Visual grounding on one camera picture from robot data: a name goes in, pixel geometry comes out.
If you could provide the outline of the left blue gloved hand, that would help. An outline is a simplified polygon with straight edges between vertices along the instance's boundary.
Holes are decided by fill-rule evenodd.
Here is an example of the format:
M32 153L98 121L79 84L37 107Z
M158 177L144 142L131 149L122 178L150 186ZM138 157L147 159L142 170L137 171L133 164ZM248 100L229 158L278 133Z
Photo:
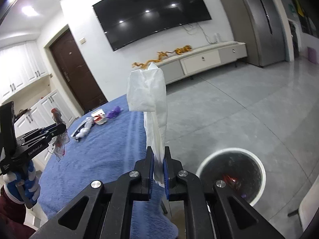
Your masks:
M9 171L3 176L4 190L11 201L32 208L40 195L40 185L36 176L33 161L28 163L27 170Z

